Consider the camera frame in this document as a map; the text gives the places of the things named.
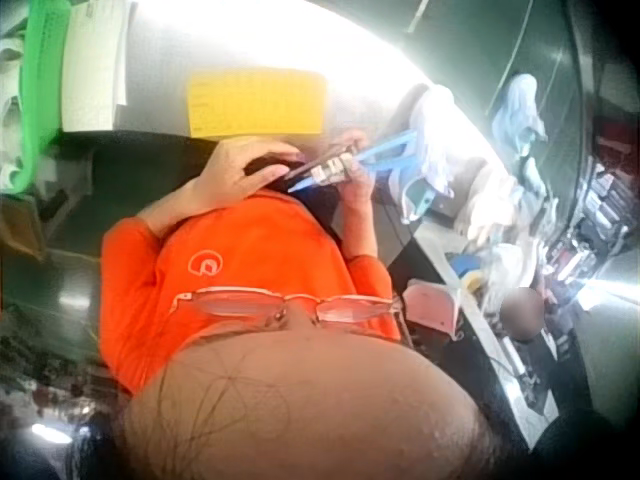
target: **eyeglasses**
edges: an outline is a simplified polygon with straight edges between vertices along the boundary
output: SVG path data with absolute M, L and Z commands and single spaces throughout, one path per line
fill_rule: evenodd
M 269 290 L 245 287 L 210 287 L 198 291 L 191 304 L 219 317 L 278 318 L 287 303 L 295 301 L 314 313 L 319 322 L 359 323 L 393 315 L 400 306 L 391 300 L 364 295 L 341 295 L 318 299 L 311 295 L 280 295 Z
M 404 330 L 404 322 L 399 318 L 401 302 L 365 295 L 318 299 L 305 294 L 284 296 L 260 288 L 208 287 L 182 300 L 218 322 L 235 320 L 248 328 L 279 324 L 285 318 L 287 305 L 295 302 L 309 313 L 312 323 L 317 326 L 367 327 L 369 322 L 382 321 L 399 324 L 400 330 Z

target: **shirt logo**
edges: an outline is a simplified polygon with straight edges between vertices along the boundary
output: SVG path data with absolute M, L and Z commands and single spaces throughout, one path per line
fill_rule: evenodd
M 222 257 L 213 250 L 201 250 L 191 257 L 188 269 L 199 277 L 203 275 L 213 277 L 222 270 Z

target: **white paper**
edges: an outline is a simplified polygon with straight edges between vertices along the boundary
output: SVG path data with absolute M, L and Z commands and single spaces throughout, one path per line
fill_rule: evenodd
M 64 131 L 113 129 L 119 91 L 124 92 L 119 54 L 125 51 L 129 6 L 127 0 L 90 0 L 72 7 L 62 70 Z

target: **metal surface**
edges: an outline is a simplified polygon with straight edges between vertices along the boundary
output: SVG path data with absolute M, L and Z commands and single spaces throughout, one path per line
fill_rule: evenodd
M 189 135 L 187 80 L 196 71 L 279 67 L 328 81 L 324 138 L 370 136 L 400 98 L 430 83 L 404 55 L 354 23 L 300 0 L 141 0 L 127 45 L 126 107 L 116 128 Z

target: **wrist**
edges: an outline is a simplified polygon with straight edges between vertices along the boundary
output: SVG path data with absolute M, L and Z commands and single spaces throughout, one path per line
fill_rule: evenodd
M 344 215 L 345 216 L 357 216 L 357 217 L 368 217 L 373 216 L 373 204 L 371 200 L 366 202 L 358 202 L 358 203 L 344 203 Z

